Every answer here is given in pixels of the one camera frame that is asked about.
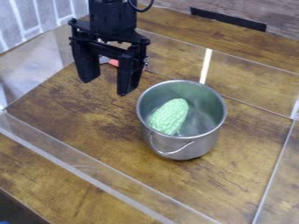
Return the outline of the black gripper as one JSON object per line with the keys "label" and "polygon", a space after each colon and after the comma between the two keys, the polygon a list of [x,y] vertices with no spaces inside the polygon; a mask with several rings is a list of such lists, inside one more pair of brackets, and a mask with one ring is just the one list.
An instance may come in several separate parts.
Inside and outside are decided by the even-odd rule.
{"label": "black gripper", "polygon": [[116,93],[130,94],[139,86],[151,40],[136,31],[136,14],[151,9],[138,7],[138,0],[88,0],[88,21],[72,18],[70,45],[79,78],[84,83],[100,76],[99,55],[116,50],[108,42],[128,43],[138,57],[123,54],[118,60]]}

